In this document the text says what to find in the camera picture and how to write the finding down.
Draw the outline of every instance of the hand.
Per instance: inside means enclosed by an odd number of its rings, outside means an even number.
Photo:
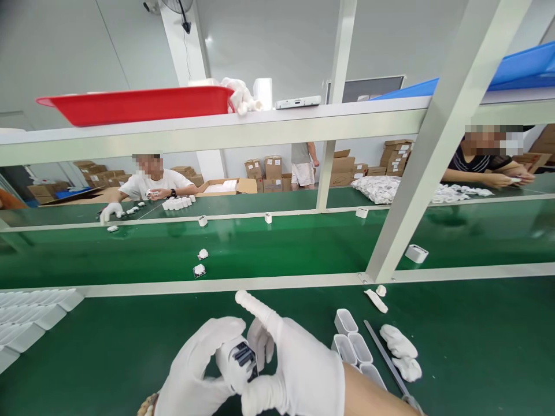
[[[211,319],[189,338],[173,360],[160,390],[154,416],[212,416],[235,392],[219,378],[204,378],[210,357],[223,343],[240,336],[239,318]]]
[[[119,202],[110,202],[106,208],[102,210],[100,213],[100,224],[106,225],[107,222],[110,222],[110,215],[112,214],[116,214],[118,218],[121,218],[123,208]]]
[[[158,195],[151,195],[150,200],[164,199],[172,195],[171,190],[165,190],[165,189],[155,189],[155,190],[151,190],[151,192],[158,192]]]
[[[258,318],[277,345],[277,372],[247,384],[241,396],[243,416],[270,408],[280,414],[343,415],[345,372],[339,355],[247,292],[237,292],[235,301]]]
[[[500,189],[513,183],[510,177],[502,173],[482,173],[482,175],[483,177],[480,182],[490,188]]]

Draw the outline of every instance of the red plastic tray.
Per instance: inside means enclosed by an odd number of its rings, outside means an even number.
[[[77,127],[227,114],[230,88],[219,86],[98,92],[37,98]]]

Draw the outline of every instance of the white shorts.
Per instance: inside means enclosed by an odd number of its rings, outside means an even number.
[[[291,164],[291,183],[307,186],[314,184],[314,168],[312,163]]]

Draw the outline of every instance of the white t-shirt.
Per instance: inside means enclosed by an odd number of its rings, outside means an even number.
[[[178,189],[193,185],[189,179],[175,170],[164,169],[162,179],[155,181],[145,174],[135,174],[119,189],[132,200],[148,199],[146,192],[150,189]]]

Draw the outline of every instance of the blue plastic tray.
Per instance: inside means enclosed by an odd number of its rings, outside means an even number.
[[[439,78],[389,92],[374,100],[433,95]],[[488,91],[555,86],[555,41],[509,55],[501,61]]]

